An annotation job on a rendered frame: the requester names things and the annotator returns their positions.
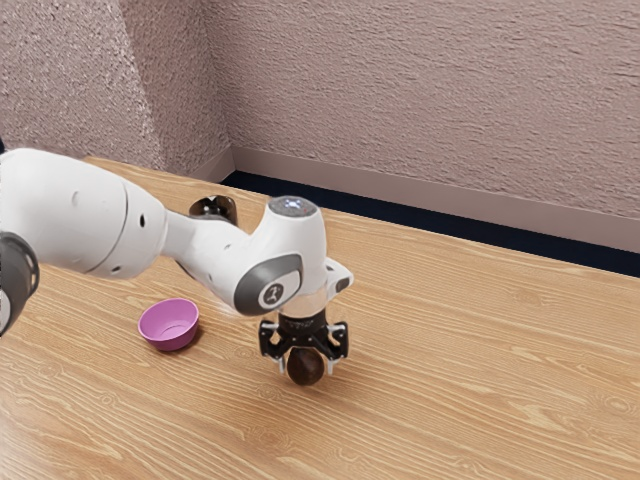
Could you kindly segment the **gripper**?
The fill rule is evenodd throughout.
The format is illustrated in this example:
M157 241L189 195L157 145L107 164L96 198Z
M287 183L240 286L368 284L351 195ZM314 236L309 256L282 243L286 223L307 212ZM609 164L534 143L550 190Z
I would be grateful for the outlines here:
M278 314L278 323L262 320L258 328L259 348L263 357L270 358L280 374L286 370L286 354L291 346L315 347L326 359L327 373L348 357L348 324L327 324L326 310L314 315L291 317Z

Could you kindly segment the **purple plastic bowl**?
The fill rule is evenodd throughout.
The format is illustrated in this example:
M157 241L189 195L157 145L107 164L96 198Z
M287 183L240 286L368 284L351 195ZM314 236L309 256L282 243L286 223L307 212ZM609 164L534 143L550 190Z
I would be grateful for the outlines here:
M162 352L187 347L199 326L199 309L184 298L170 298L151 305L139 317L138 332L144 340Z

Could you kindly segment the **dark brown round fruit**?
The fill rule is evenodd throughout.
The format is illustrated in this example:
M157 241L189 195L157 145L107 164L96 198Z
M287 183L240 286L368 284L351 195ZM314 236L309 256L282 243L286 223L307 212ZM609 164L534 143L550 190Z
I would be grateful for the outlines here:
M293 348L287 362L290 379L299 386L311 386L324 376L324 361L321 355L311 348Z

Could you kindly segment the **dark glossy round object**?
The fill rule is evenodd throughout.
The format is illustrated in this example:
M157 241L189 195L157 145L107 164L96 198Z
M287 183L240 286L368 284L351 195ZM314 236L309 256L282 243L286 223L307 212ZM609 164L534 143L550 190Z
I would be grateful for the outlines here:
M235 201L225 195L211 195L194 202L189 208L191 218L203 220L225 220L238 225Z

